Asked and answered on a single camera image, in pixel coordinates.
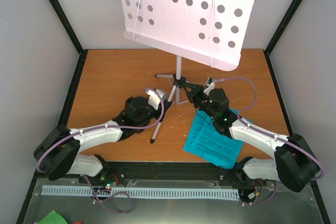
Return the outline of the silver tripod music stand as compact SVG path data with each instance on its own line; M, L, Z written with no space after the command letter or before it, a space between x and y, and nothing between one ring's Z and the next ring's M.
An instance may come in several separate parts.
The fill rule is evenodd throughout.
M222 70L241 58L255 0L122 0L125 38Z

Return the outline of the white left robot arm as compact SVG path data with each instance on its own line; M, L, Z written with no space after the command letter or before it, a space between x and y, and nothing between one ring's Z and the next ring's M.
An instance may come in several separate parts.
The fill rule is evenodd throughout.
M49 180L75 174L87 175L97 183L104 183L108 180L109 170L103 166L102 157L98 154L86 156L82 152L139 134L152 127L152 119L157 123L162 122L171 105L171 101L162 100L156 93L148 98L129 97L118 116L104 124L81 129L58 125L33 153L37 170Z

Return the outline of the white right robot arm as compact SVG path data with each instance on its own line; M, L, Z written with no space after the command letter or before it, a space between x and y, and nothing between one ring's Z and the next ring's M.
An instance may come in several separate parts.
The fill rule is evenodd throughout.
M294 192L301 192L312 180L323 177L325 171L305 138L274 133L256 126L229 107L222 88L209 79L203 86L181 81L179 87L193 106L212 120L215 130L226 137L243 141L270 156L268 160L250 158L242 170L249 179L276 180Z

